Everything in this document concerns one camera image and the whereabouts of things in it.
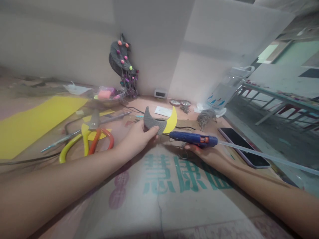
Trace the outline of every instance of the forearm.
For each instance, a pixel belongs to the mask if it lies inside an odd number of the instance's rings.
[[[0,235],[25,238],[129,160],[117,149],[23,175],[0,186]]]
[[[243,164],[229,164],[219,171],[274,213],[304,238],[319,235],[319,201],[314,196],[277,179],[270,179]]]

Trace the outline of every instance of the gray felt decoration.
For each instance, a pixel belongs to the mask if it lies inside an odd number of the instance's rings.
[[[157,133],[158,135],[161,135],[166,127],[166,121],[159,121],[151,116],[148,106],[145,109],[144,124],[148,129],[158,125],[160,127]]]

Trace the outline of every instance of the scissors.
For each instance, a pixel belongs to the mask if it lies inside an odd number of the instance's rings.
[[[89,130],[87,130],[83,135],[79,134],[75,136],[61,151],[60,157],[59,157],[59,162],[60,163],[65,163],[65,158],[66,154],[69,151],[69,149],[77,142],[80,140],[80,138],[83,137],[83,143],[84,143],[84,156],[94,154],[95,148],[97,145],[97,142],[99,141],[100,135],[103,132],[105,135],[107,135],[110,139],[110,145],[107,150],[113,148],[114,146],[114,137],[113,135],[104,128],[99,128],[100,126],[100,113],[97,109],[94,110],[92,114],[92,118],[89,122]],[[94,140],[92,142],[91,147],[89,148],[89,134],[92,131],[96,131],[96,135],[94,137]]]

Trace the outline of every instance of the white wall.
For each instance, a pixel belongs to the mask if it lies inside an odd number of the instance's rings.
[[[196,102],[232,66],[253,62],[292,18],[233,0],[3,0],[0,65],[116,87],[108,54],[123,32],[141,94],[164,88]]]
[[[120,34],[112,1],[2,1],[0,9],[0,65],[120,86],[108,62],[110,44]]]
[[[169,97],[205,100],[231,67],[251,64],[293,18],[238,1],[195,1]]]
[[[140,70],[141,94],[169,90],[194,0],[116,0],[120,31],[132,44],[131,63]]]
[[[249,77],[252,82],[263,83],[274,90],[305,97],[319,96],[319,79],[298,77],[309,68],[302,66],[261,64]]]

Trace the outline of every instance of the plastic bottle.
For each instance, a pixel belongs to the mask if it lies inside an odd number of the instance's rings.
[[[220,111],[225,107],[238,87],[245,81],[244,78],[250,76],[255,67],[233,67],[225,76],[222,83],[219,83],[217,88],[206,100],[206,105],[213,108],[215,111]]]

